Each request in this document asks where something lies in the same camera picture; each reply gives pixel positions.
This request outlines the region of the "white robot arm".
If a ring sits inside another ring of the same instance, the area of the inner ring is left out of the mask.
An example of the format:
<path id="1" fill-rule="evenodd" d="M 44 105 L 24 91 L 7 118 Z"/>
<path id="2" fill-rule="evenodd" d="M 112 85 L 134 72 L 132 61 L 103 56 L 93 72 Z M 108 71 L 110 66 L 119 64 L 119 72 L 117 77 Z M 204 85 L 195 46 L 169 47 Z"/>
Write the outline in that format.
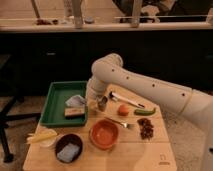
<path id="1" fill-rule="evenodd" d="M 123 59 L 116 53 L 99 58 L 91 66 L 92 76 L 86 87 L 86 97 L 96 99 L 109 84 L 121 86 L 167 110 L 181 114 L 205 135 L 200 171 L 213 171 L 213 96 L 167 81 L 125 70 Z"/>

